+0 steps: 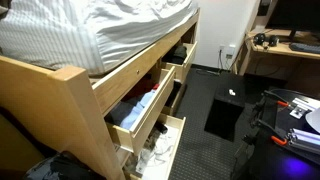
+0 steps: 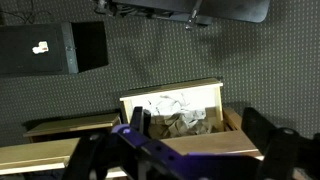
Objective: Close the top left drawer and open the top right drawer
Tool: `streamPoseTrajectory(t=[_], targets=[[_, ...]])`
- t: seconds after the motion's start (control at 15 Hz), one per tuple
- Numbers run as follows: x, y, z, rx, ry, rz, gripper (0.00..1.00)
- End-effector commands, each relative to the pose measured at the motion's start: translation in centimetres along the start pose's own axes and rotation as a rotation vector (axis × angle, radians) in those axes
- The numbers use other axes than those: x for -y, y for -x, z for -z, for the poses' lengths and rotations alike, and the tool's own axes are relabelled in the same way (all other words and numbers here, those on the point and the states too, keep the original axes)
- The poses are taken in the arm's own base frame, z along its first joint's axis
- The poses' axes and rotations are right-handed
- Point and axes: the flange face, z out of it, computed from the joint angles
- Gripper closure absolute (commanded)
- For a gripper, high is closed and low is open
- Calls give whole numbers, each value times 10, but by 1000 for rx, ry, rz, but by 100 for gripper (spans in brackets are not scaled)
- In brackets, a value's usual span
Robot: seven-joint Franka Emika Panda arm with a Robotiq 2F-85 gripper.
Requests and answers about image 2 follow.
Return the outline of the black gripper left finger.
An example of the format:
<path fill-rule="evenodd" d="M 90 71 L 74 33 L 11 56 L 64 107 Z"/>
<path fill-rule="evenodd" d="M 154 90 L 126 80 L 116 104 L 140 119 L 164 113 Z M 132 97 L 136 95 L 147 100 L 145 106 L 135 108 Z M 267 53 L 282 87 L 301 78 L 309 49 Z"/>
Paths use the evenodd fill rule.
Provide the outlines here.
<path fill-rule="evenodd" d="M 150 122 L 151 113 L 143 107 L 135 107 L 129 124 L 116 125 L 108 134 L 81 137 L 61 180 L 104 180 L 115 167 L 120 167 L 129 179 L 137 179 L 138 163 L 121 135 L 136 130 L 149 137 Z"/>

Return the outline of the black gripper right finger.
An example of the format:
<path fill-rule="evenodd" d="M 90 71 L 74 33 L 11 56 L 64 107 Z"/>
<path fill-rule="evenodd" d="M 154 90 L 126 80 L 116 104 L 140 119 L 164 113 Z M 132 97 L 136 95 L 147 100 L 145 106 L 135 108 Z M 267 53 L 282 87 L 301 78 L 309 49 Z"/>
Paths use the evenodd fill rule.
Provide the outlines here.
<path fill-rule="evenodd" d="M 305 138 L 294 129 L 277 127 L 252 107 L 244 109 L 241 129 L 264 156 L 258 180 L 293 180 L 295 168 L 320 180 L 320 133 Z"/>

